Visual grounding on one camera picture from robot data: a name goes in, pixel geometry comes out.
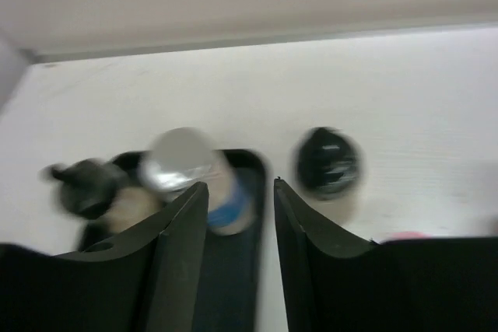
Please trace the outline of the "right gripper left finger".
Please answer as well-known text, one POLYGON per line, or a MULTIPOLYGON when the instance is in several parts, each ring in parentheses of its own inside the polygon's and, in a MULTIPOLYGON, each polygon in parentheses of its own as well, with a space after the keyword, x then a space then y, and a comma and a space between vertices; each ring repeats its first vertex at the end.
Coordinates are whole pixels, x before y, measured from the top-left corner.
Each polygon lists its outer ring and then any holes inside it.
POLYGON ((209 191, 173 203, 84 252, 1 246, 3 331, 189 331, 209 191))

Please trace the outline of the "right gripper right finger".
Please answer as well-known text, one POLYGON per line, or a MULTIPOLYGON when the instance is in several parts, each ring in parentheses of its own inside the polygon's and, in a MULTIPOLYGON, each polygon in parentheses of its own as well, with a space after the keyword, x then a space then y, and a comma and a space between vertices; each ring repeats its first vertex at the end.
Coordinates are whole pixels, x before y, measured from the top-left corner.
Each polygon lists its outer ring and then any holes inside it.
POLYGON ((358 237, 274 182, 291 331, 495 331, 494 237, 358 237))

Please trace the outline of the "pink-cap spice bottle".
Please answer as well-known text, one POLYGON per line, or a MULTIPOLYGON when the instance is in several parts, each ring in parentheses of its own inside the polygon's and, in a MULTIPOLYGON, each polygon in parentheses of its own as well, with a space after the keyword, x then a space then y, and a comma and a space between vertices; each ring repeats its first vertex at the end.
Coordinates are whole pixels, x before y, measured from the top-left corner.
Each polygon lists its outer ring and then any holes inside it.
POLYGON ((430 236, 423 232, 409 231, 409 232, 396 232, 386 239, 384 242, 395 241, 395 240, 409 240, 409 239, 427 239, 430 236))

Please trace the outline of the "black grinder-cap spice bottle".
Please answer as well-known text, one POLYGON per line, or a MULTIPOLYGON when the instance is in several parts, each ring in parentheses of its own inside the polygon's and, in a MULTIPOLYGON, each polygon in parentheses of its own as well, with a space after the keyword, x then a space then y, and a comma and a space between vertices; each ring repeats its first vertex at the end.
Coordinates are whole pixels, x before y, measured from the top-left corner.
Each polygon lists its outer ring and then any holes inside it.
POLYGON ((58 183, 63 210, 103 226, 111 235, 155 215, 159 198, 124 169, 100 159, 84 159, 70 166, 52 164, 42 169, 45 180, 58 183))

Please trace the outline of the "tall blue-band spice jar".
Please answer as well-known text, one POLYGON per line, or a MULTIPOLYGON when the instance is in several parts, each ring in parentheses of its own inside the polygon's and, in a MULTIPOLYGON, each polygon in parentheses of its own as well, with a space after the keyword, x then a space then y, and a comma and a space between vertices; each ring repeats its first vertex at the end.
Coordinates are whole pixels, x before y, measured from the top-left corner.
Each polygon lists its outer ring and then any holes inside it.
POLYGON ((209 189, 208 227, 231 236, 256 219, 254 202, 223 152, 194 128, 175 128, 160 135, 140 159, 137 174, 144 187, 171 202, 197 182, 209 189))

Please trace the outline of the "black knob-cap spice bottle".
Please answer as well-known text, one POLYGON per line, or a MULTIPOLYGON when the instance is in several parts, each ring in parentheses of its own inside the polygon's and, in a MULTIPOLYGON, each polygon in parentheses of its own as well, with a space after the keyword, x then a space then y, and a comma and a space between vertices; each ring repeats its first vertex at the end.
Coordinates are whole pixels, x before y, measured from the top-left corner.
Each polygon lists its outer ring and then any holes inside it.
POLYGON ((338 225, 353 218, 363 179, 361 148, 338 129, 311 128, 293 154, 297 193, 315 211, 338 225))

